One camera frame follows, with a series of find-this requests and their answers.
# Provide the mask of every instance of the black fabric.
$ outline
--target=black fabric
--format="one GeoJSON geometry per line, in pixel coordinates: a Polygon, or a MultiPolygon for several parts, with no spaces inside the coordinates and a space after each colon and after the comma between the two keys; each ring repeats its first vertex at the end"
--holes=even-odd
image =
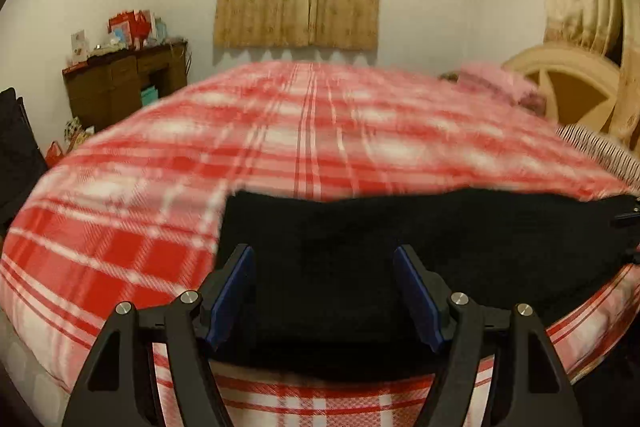
{"type": "Polygon", "coordinates": [[[0,93],[0,226],[11,221],[47,165],[15,91],[0,93]]]}
{"type": "Polygon", "coordinates": [[[640,227],[610,220],[635,204],[482,189],[334,203],[240,192],[226,204],[216,265],[248,243],[258,281],[217,357],[337,380],[423,374],[437,360],[401,302],[397,246],[411,244],[452,291],[504,309],[527,302],[550,325],[620,269],[640,227]]]}

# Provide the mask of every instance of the bolt head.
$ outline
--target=bolt head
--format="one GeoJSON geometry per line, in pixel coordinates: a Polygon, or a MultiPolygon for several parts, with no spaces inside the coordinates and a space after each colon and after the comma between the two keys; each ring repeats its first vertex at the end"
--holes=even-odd
{"type": "Polygon", "coordinates": [[[116,313],[118,315],[126,315],[130,311],[131,311],[131,303],[130,302],[127,302],[127,301],[120,302],[116,306],[116,313]]]}
{"type": "Polygon", "coordinates": [[[462,292],[455,292],[452,296],[451,296],[451,300],[457,304],[458,306],[464,306],[465,304],[467,304],[469,302],[469,297],[462,293],[462,292]]]}
{"type": "Polygon", "coordinates": [[[518,304],[518,313],[523,317],[529,317],[533,315],[533,308],[528,304],[518,304]]]}
{"type": "Polygon", "coordinates": [[[180,300],[185,304],[191,304],[198,300],[198,292],[188,290],[180,295],[180,300]]]}

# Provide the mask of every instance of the striped pillow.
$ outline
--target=striped pillow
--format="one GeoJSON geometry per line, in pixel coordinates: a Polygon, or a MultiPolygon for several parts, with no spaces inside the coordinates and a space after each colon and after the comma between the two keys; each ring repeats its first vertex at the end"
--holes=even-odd
{"type": "Polygon", "coordinates": [[[640,160],[614,139],[577,124],[560,126],[558,136],[640,192],[640,160]]]}

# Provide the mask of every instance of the pillow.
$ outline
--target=pillow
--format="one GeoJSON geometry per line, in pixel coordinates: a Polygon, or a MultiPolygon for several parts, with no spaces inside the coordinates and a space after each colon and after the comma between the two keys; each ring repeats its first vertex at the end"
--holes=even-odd
{"type": "Polygon", "coordinates": [[[484,91],[497,100],[520,105],[538,116],[545,116],[546,98],[538,86],[525,76],[503,70],[488,62],[472,62],[460,68],[458,85],[472,91],[484,91]]]}
{"type": "Polygon", "coordinates": [[[558,135],[640,193],[640,160],[612,137],[578,124],[559,127],[558,135]]]}

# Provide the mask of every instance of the blue gripper pad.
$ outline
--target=blue gripper pad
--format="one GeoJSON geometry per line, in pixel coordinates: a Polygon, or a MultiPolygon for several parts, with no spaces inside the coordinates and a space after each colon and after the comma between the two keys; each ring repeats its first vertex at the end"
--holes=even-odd
{"type": "Polygon", "coordinates": [[[414,320],[420,341],[434,353],[453,338],[456,322],[449,314],[450,290],[442,277],[427,271],[413,248],[404,245],[393,254],[396,282],[414,320]]]}
{"type": "Polygon", "coordinates": [[[211,309],[211,324],[207,342],[213,350],[218,349],[231,334],[247,288],[255,284],[255,252],[246,247],[226,279],[220,295],[211,309]]]}

